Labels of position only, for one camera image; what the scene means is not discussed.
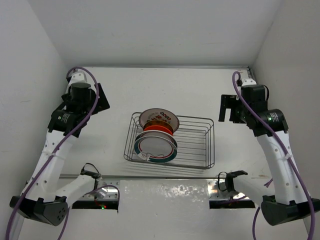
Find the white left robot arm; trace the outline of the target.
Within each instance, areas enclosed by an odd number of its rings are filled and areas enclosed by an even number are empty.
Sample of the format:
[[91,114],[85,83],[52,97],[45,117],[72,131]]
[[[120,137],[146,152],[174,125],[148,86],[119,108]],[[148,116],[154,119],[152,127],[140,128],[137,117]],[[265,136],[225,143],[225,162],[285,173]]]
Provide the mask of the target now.
[[13,214],[58,226],[79,198],[97,189],[101,175],[82,170],[71,183],[58,189],[67,156],[90,117],[110,108],[101,84],[88,83],[88,73],[77,70],[67,76],[62,103],[53,111],[44,147],[36,168],[22,193],[13,196]]

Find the white plate teal red rim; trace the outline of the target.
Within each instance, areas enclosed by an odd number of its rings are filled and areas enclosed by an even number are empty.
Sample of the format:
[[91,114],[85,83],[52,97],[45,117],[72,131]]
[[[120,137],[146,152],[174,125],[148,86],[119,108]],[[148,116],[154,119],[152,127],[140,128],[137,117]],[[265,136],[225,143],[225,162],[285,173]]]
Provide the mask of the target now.
[[178,154],[177,147],[170,141],[159,136],[143,136],[133,146],[135,154],[142,160],[152,163],[167,163]]

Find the orange plastic plate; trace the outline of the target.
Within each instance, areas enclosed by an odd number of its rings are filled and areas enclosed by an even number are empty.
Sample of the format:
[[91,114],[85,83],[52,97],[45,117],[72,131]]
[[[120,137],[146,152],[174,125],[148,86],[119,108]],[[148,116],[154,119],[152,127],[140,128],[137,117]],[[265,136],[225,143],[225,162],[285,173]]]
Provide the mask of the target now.
[[146,131],[160,131],[160,132],[163,132],[163,133],[167,133],[169,135],[173,135],[173,131],[166,127],[166,126],[161,126],[161,125],[151,125],[151,126],[148,126],[146,127],[144,130],[144,132]]

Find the white plate with colourful print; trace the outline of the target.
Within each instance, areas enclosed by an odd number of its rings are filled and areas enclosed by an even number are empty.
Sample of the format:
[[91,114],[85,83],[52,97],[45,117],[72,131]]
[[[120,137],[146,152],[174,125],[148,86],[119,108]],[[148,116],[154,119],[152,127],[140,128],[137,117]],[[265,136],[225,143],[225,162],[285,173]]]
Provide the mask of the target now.
[[144,127],[150,121],[162,121],[169,124],[173,132],[177,131],[180,127],[179,118],[171,111],[163,108],[149,108],[143,111],[139,116],[139,124]]

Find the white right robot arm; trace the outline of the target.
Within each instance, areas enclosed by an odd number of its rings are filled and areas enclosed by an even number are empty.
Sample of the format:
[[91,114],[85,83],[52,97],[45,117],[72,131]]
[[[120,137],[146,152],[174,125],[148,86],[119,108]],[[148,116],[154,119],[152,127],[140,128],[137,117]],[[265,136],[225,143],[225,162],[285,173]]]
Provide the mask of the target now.
[[224,122],[226,110],[234,124],[245,124],[260,144],[274,189],[266,188],[249,177],[244,170],[228,172],[220,191],[241,192],[257,204],[271,226],[304,219],[311,215],[307,196],[288,158],[292,158],[288,125],[279,109],[268,109],[269,92],[253,79],[236,81],[241,97],[255,112],[253,115],[237,95],[221,95],[219,122]]

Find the amber brown plate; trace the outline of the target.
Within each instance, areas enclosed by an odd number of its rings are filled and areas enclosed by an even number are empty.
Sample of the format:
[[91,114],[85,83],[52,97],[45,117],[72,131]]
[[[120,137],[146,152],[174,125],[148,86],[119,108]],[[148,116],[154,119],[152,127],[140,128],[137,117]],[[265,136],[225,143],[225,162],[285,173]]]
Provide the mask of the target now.
[[143,126],[143,128],[145,129],[145,128],[150,127],[150,126],[162,126],[162,127],[166,127],[166,128],[171,128],[171,127],[172,127],[172,126],[171,126],[170,124],[168,124],[167,122],[162,121],[162,120],[159,120],[159,119],[148,121],[148,122]]

